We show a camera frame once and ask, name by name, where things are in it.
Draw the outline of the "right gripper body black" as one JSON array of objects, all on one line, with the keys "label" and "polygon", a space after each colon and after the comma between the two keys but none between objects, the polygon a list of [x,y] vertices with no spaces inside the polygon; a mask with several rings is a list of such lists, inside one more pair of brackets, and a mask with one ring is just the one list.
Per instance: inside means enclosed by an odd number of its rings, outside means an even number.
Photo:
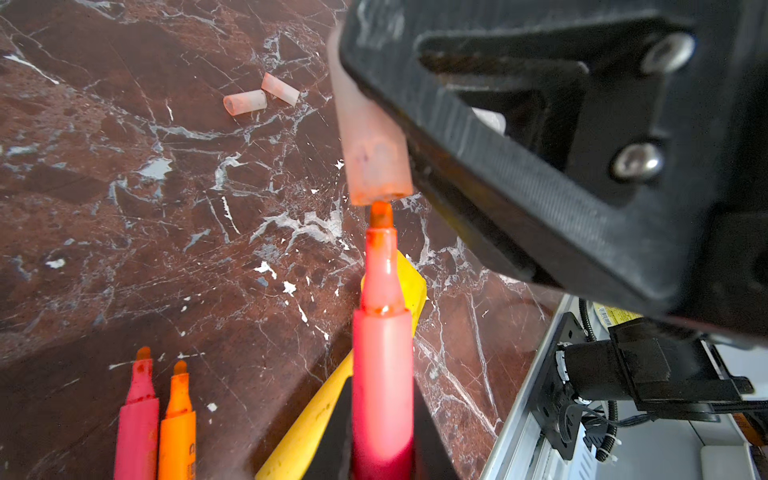
[{"label": "right gripper body black", "polygon": [[767,4],[700,2],[723,7],[735,26],[701,39],[698,51],[726,79],[719,111],[728,115],[709,173],[716,201],[706,241],[692,272],[682,316],[708,329],[756,343],[767,341]]}]

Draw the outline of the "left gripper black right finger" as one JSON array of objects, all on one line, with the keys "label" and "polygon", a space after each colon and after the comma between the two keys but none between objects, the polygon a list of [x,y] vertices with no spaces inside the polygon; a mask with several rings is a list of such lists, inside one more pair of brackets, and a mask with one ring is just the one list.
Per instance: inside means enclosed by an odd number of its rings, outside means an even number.
[{"label": "left gripper black right finger", "polygon": [[414,382],[413,446],[413,479],[459,479],[417,382]]}]

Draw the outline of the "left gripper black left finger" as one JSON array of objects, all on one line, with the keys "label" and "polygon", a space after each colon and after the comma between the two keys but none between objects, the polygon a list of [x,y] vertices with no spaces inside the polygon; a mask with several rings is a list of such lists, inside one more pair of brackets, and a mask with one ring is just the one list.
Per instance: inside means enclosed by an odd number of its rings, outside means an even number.
[{"label": "left gripper black left finger", "polygon": [[352,472],[352,378],[348,378],[304,480],[348,480]]}]

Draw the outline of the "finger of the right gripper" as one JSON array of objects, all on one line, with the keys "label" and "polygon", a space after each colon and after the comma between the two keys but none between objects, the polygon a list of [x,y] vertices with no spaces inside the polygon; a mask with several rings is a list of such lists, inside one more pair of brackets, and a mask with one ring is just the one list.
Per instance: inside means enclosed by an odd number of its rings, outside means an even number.
[{"label": "finger of the right gripper", "polygon": [[338,53],[489,269],[699,315],[744,127],[740,1],[358,1]]}]

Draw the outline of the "pink marker pen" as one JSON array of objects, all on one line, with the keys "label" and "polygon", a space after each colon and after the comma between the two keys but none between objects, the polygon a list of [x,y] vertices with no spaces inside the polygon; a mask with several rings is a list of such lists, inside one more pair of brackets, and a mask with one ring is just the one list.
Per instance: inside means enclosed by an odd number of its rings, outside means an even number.
[{"label": "pink marker pen", "polygon": [[375,202],[353,318],[352,469],[356,479],[409,479],[413,468],[412,317],[398,277],[392,206]]}]

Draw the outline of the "translucent pink pen cap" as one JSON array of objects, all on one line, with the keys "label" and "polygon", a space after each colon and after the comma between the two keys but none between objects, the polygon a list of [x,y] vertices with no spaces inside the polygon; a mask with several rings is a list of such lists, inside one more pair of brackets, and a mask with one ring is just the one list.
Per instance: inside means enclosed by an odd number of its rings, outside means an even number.
[{"label": "translucent pink pen cap", "polygon": [[265,109],[267,98],[265,93],[258,89],[227,95],[223,98],[223,105],[230,116],[238,116]]}]

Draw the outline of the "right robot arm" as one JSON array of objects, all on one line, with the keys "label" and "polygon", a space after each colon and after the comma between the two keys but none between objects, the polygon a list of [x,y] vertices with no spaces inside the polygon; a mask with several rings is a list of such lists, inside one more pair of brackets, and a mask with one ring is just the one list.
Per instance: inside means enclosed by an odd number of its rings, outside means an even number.
[{"label": "right robot arm", "polygon": [[763,411],[719,340],[767,340],[763,1],[358,1],[336,51],[417,187],[490,270],[634,314],[570,314],[544,436]]}]

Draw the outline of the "orange marker pen lower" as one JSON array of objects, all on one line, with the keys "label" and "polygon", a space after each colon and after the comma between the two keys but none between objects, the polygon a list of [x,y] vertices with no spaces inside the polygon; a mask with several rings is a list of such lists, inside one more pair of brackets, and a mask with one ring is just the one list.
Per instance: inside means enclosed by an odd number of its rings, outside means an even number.
[{"label": "orange marker pen lower", "polygon": [[187,363],[180,360],[174,365],[170,397],[160,425],[159,480],[196,478],[196,412],[189,387]]}]

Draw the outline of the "red marker pen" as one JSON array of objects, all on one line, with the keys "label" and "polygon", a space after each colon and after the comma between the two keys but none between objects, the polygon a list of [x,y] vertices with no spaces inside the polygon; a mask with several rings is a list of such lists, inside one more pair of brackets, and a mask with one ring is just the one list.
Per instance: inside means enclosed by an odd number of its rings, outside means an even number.
[{"label": "red marker pen", "polygon": [[160,403],[153,385],[149,347],[137,351],[130,387],[119,412],[113,478],[157,478]]}]

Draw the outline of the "yellow toy shovel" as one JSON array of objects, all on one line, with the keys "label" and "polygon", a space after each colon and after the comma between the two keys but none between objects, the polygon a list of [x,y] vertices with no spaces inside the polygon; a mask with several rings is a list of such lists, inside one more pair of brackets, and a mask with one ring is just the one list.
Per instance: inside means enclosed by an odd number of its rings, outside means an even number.
[{"label": "yellow toy shovel", "polygon": [[[415,334],[427,300],[426,280],[410,260],[398,253],[398,275]],[[353,374],[350,352],[309,401],[255,475],[261,479],[302,479],[318,450],[344,385]]]}]

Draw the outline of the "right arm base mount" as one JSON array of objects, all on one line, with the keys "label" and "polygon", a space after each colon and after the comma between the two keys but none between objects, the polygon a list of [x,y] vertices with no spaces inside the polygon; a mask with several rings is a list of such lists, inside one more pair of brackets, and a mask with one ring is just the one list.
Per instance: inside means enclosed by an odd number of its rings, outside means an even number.
[{"label": "right arm base mount", "polygon": [[567,413],[561,427],[561,414],[568,405],[574,404],[575,390],[560,372],[564,365],[566,346],[586,341],[585,333],[572,312],[562,314],[555,325],[553,340],[544,351],[543,364],[534,382],[531,397],[531,413],[543,436],[565,461],[573,459],[580,420],[579,411]]}]

